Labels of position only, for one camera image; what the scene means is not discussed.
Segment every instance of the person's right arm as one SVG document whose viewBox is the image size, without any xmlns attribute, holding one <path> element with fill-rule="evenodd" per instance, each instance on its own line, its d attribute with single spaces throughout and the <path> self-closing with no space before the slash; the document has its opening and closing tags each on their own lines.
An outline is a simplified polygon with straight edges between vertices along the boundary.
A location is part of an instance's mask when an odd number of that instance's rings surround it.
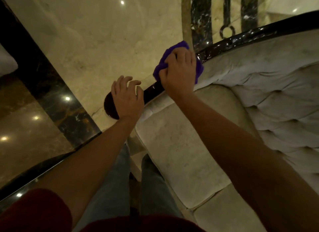
<svg viewBox="0 0 319 232">
<path fill-rule="evenodd" d="M 319 231 L 319 196 L 278 154 L 194 93 L 195 54 L 177 48 L 160 71 L 165 91 L 189 119 L 235 189 L 268 231 Z"/>
</svg>

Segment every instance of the finger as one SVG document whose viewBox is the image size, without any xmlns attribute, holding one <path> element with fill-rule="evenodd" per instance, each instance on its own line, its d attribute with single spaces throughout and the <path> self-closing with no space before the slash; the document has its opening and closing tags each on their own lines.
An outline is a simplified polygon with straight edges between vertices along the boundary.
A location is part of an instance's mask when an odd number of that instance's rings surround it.
<svg viewBox="0 0 319 232">
<path fill-rule="evenodd" d="M 192 64 L 192 54 L 189 50 L 186 51 L 185 61 L 186 61 L 186 64 L 188 64 L 188 65 Z"/>
<path fill-rule="evenodd" d="M 121 83 L 123 78 L 124 78 L 124 76 L 120 76 L 115 84 L 115 92 L 116 93 L 120 93 L 120 91 L 121 91 L 120 83 Z"/>
<path fill-rule="evenodd" d="M 143 89 L 140 86 L 138 86 L 136 88 L 136 93 L 137 93 L 137 96 L 138 96 L 138 101 L 143 101 L 144 102 L 144 91 L 143 91 Z"/>
<path fill-rule="evenodd" d="M 127 83 L 128 83 L 129 81 L 131 81 L 132 79 L 133 79 L 133 77 L 124 77 L 124 78 L 122 79 L 122 81 L 121 81 L 121 84 L 120 84 L 121 90 L 126 90 L 126 89 L 127 89 Z"/>
<path fill-rule="evenodd" d="M 112 87 L 111 87 L 112 97 L 115 97 L 115 95 L 116 95 L 115 84 L 116 84 L 116 81 L 113 82 Z"/>
<path fill-rule="evenodd" d="M 168 69 L 162 69 L 159 71 L 160 81 L 161 83 L 165 83 L 167 79 Z"/>
<path fill-rule="evenodd" d="M 185 63 L 186 52 L 187 49 L 185 47 L 175 48 L 172 51 L 172 53 L 177 55 L 177 62 L 179 63 Z"/>
<path fill-rule="evenodd" d="M 135 94 L 135 86 L 140 84 L 141 84 L 141 81 L 138 81 L 138 80 L 131 81 L 127 90 Z"/>
<path fill-rule="evenodd" d="M 168 65 L 171 65 L 173 63 L 177 63 L 175 54 L 170 53 L 164 62 Z"/>
<path fill-rule="evenodd" d="M 195 52 L 191 51 L 191 57 L 192 57 L 192 66 L 196 67 L 196 56 L 195 56 Z"/>
</svg>

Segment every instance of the jeans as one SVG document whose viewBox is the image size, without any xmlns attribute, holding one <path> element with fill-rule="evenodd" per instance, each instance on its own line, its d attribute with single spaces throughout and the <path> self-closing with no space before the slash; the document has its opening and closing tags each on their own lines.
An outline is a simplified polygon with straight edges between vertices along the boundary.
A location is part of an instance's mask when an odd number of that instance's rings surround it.
<svg viewBox="0 0 319 232">
<path fill-rule="evenodd" d="M 130 153 L 126 145 L 121 149 L 112 169 L 92 197 L 73 232 L 103 219 L 130 215 Z M 157 167 L 149 155 L 142 160 L 140 215 L 164 214 L 183 218 Z"/>
</svg>

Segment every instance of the person's left hand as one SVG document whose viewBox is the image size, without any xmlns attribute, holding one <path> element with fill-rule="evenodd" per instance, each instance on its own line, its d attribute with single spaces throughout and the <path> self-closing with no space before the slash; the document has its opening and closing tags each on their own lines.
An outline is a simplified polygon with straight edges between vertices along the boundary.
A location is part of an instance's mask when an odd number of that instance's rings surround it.
<svg viewBox="0 0 319 232">
<path fill-rule="evenodd" d="M 120 76 L 114 81 L 111 88 L 112 97 L 116 111 L 120 118 L 130 117 L 133 122 L 137 122 L 144 109 L 144 95 L 140 86 L 137 87 L 137 96 L 135 95 L 135 86 L 140 85 L 141 81 L 131 81 L 133 77 Z"/>
</svg>

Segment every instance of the red shirt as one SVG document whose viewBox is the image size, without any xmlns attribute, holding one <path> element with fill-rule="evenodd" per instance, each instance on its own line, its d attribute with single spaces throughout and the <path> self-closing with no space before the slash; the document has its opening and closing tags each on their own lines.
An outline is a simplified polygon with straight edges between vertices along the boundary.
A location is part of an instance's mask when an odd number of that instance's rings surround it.
<svg viewBox="0 0 319 232">
<path fill-rule="evenodd" d="M 71 232 L 72 216 L 63 200 L 54 192 L 35 189 L 0 215 L 1 232 Z M 81 232 L 100 231 L 196 231 L 192 222 L 164 215 L 118 217 L 88 224 Z"/>
</svg>

